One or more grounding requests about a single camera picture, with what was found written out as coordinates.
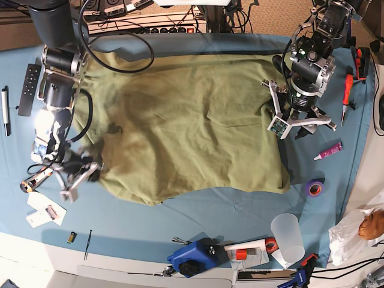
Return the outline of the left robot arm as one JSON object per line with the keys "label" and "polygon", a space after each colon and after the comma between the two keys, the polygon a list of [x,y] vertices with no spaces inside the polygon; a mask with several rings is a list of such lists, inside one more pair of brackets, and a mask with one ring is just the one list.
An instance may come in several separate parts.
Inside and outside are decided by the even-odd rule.
{"label": "left robot arm", "polygon": [[274,109],[268,131],[285,139],[292,128],[299,129],[297,137],[314,134],[319,126],[336,130],[337,126],[316,101],[323,96],[335,71],[332,51],[345,45],[349,38],[351,20],[360,21],[369,1],[317,1],[306,21],[299,24],[284,52],[290,52],[291,67],[285,55],[272,58],[285,86],[273,80],[263,80],[269,89]]}

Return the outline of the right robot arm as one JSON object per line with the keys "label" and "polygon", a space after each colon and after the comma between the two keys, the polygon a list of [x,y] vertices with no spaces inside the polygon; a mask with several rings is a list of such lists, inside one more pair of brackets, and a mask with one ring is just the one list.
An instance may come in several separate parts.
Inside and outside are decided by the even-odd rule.
{"label": "right robot arm", "polygon": [[[69,1],[26,1],[32,21],[44,43],[41,63],[43,78],[37,98],[43,108],[35,119],[35,139],[31,160],[41,169],[32,173],[21,188],[29,193],[55,174],[63,201],[77,200],[77,188],[83,181],[97,181],[102,165],[83,152],[74,152],[71,144],[89,130],[93,119],[93,100],[82,89],[84,69],[89,55],[76,38]],[[68,138],[77,97],[88,100],[85,127]]]}

